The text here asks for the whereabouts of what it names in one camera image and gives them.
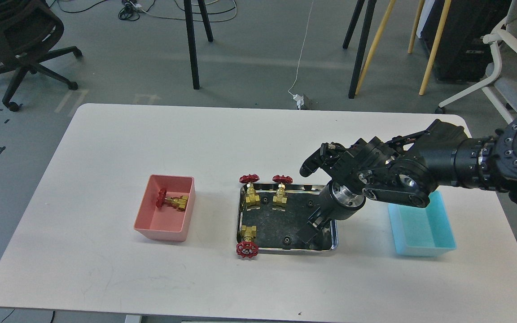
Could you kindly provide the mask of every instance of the white table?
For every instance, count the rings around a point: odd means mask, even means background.
[[[0,307],[325,322],[516,322],[517,244],[496,194],[441,188],[458,248],[394,251],[386,204],[339,223],[336,251],[234,250],[243,174],[298,170],[322,142],[388,140],[457,116],[86,104],[0,261]],[[184,243],[133,230],[150,174],[195,178]]]

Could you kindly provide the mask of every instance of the black cabinet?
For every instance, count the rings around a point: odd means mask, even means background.
[[[492,62],[490,46],[482,37],[508,13],[512,0],[452,0],[444,33],[434,62],[434,75],[440,81],[477,82]],[[444,0],[436,0],[425,26],[422,40],[428,51],[434,37]]]

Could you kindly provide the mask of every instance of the table leg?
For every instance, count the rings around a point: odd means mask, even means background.
[[[363,30],[360,34],[359,49],[356,53],[355,69],[352,71],[351,87],[348,90],[348,98],[355,98],[355,89],[359,84],[360,68],[363,65],[364,53],[368,43],[368,34],[372,24],[372,17],[374,16],[374,8],[376,0],[369,0],[367,4],[367,11],[364,14]]]
[[[446,18],[448,17],[448,10],[450,10],[451,0],[444,0],[444,8],[442,9],[442,15],[440,16],[440,22],[438,23],[438,29],[436,30],[436,36],[434,38],[434,43],[432,45],[432,51],[430,51],[430,57],[428,58],[428,65],[426,66],[426,71],[424,72],[424,78],[422,79],[422,86],[420,86],[419,95],[423,96],[426,91],[426,86],[428,85],[428,80],[430,78],[430,73],[432,72],[432,67],[434,65],[434,59],[436,58],[436,53],[438,51],[438,46],[440,45],[440,39],[442,38],[442,32],[444,30],[444,25],[446,24]]]
[[[414,26],[412,26],[412,34],[410,34],[410,43],[408,45],[408,53],[411,54],[414,49],[414,41],[416,40],[416,31],[418,30],[418,22],[420,21],[420,14],[422,14],[422,8],[424,8],[424,1],[418,2],[418,9],[416,10],[416,17],[414,18]]]
[[[207,33],[207,40],[213,41],[213,32],[211,31],[211,24],[209,22],[209,13],[207,13],[207,6],[205,6],[205,0],[198,0],[199,10],[203,17],[203,24],[205,24],[205,32]]]
[[[197,47],[195,46],[195,27],[193,26],[193,7],[191,0],[184,0],[185,22],[187,23],[188,53],[191,60],[193,88],[199,90],[199,67],[197,66]]]
[[[125,316],[125,323],[141,323],[142,319],[141,315],[127,315]]]
[[[346,31],[346,37],[344,37],[344,42],[342,43],[342,47],[344,49],[348,48],[348,45],[351,43],[352,33],[355,31],[356,23],[359,21],[360,13],[363,10],[364,0],[358,0],[355,6],[355,12],[352,13],[351,24],[348,25],[348,30]]]
[[[364,62],[363,71],[360,74],[359,84],[356,87],[355,94],[358,94],[360,91],[360,87],[363,84],[364,77],[366,76],[368,67],[370,66],[370,63],[372,62],[372,57],[374,57],[374,52],[376,51],[376,47],[378,47],[378,43],[380,42],[380,38],[382,37],[382,32],[384,32],[384,27],[386,27],[386,23],[388,22],[388,19],[390,18],[390,13],[392,12],[392,8],[394,8],[395,3],[396,3],[396,0],[390,0],[390,3],[388,4],[388,7],[386,8],[386,12],[384,13],[384,16],[382,17],[382,21],[380,22],[380,26],[378,26],[378,30],[376,31],[376,35],[374,36],[374,40],[372,41],[372,45],[370,46],[370,51],[368,52],[368,57],[367,57],[366,61]]]

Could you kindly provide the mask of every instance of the stainless steel tray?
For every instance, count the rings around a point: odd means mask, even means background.
[[[254,243],[260,253],[303,253],[326,252],[336,249],[338,231],[336,220],[329,223],[307,244],[296,233],[306,223],[308,217],[318,208],[316,198],[324,185],[286,184],[287,206],[274,207],[272,197],[278,188],[276,183],[254,183],[254,188],[261,198],[261,204],[254,209],[247,209],[245,203],[246,186],[240,190],[237,242],[242,225],[256,225],[257,237]]]

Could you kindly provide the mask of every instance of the robotic arm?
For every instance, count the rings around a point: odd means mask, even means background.
[[[438,186],[509,192],[517,204],[517,118],[505,130],[468,138],[464,128],[436,119],[425,131],[350,147],[324,143],[300,167],[307,177],[322,168],[332,180],[320,192],[320,207],[298,235],[309,241],[331,219],[347,219],[366,198],[426,207]]]

